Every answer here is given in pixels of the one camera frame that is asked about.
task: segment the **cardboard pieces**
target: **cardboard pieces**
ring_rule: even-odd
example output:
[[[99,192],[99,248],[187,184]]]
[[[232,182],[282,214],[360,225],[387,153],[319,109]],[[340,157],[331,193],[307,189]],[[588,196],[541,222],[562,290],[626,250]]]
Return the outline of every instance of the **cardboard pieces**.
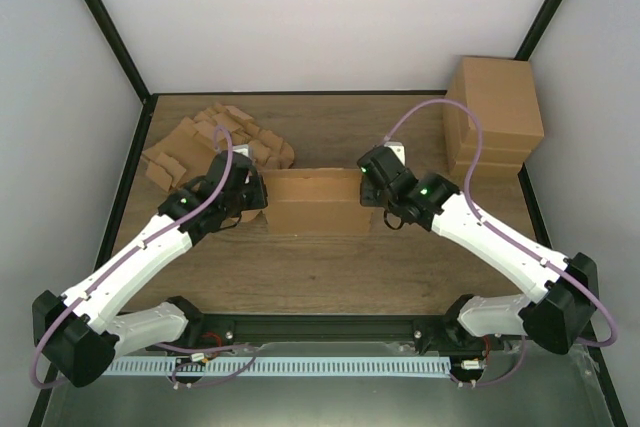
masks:
[[[169,192],[206,174],[216,156],[213,133],[219,124],[229,130],[234,145],[251,146],[258,170],[288,169],[293,164],[293,148],[282,137],[261,129],[253,117],[237,107],[215,104],[198,112],[193,119],[185,117],[168,136],[142,152],[148,161],[146,177]],[[227,149],[226,139],[218,137],[218,146]],[[242,221],[247,222],[259,213],[244,212]]]
[[[467,105],[480,119],[484,144],[475,174],[512,177],[544,138],[528,62],[464,57],[446,98]],[[460,109],[443,109],[447,162],[451,174],[464,174],[475,154],[477,132]]]
[[[367,234],[374,208],[360,205],[357,169],[266,170],[272,234]]]

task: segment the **wooden table surface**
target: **wooden table surface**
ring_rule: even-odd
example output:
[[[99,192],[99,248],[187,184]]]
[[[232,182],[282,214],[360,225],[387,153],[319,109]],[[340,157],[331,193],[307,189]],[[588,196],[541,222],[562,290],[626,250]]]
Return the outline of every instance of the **wooden table surface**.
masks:
[[[214,101],[236,105],[260,127],[283,136],[294,168],[349,167],[410,107],[415,95],[177,95],[159,99],[145,148],[185,116]],[[446,173],[440,106],[415,114],[398,131],[417,176]],[[166,194],[138,165],[116,249],[137,235]],[[461,185],[461,178],[454,178]],[[533,238],[518,179],[476,179],[474,200]],[[182,295],[204,312],[442,314],[461,294],[508,295],[517,289],[480,259],[416,226],[391,231],[374,215],[371,234],[274,236],[263,216],[209,235],[149,282],[127,305],[138,310]]]

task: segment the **stacked cardboard boxes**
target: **stacked cardboard boxes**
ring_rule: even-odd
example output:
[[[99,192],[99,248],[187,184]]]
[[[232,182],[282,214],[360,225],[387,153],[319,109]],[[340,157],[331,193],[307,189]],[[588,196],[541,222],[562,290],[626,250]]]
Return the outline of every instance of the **stacked cardboard boxes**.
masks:
[[[468,106],[479,118],[483,148],[474,175],[512,177],[544,137],[531,65],[528,62],[464,57],[446,98]],[[449,172],[464,175],[475,154],[471,119],[444,106]]]

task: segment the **white wall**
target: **white wall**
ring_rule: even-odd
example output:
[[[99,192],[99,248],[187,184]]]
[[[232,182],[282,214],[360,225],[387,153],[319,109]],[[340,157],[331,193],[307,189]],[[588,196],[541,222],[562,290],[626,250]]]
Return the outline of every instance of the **white wall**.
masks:
[[[445,89],[543,0],[103,0],[152,92]]]
[[[91,271],[140,103],[82,0],[0,0],[0,46],[0,424],[19,426],[31,302]]]
[[[554,247],[598,263],[621,327],[604,356],[639,425],[640,1],[565,0],[532,61],[546,139],[527,166]]]

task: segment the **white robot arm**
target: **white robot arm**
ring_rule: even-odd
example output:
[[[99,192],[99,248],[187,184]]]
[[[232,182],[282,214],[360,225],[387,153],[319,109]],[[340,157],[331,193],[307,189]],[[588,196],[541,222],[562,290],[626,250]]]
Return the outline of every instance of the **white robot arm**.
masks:
[[[457,243],[522,291],[489,299],[462,296],[452,306],[457,324],[451,329],[454,340],[463,342],[465,335],[527,335],[551,352],[569,350],[595,307],[547,263],[569,273],[597,296],[596,265],[589,257],[579,253],[569,259],[524,237],[475,204],[477,212],[473,212],[460,189],[440,175],[416,179],[404,166],[402,144],[375,147],[358,160],[358,166],[364,173],[361,203],[383,207],[385,222],[391,213],[400,218],[397,228],[416,223]]]
[[[172,297],[145,311],[118,313],[160,270],[205,235],[237,225],[222,227],[227,219],[267,206],[262,177],[248,154],[248,146],[234,147],[220,194],[192,219],[152,237],[209,198],[220,183],[228,152],[215,157],[207,175],[171,194],[140,234],[100,269],[59,297],[45,291],[34,301],[36,345],[64,311],[73,309],[43,348],[44,355],[73,385],[93,382],[114,359],[135,350],[178,339],[190,343],[197,338],[202,314],[182,297]]]

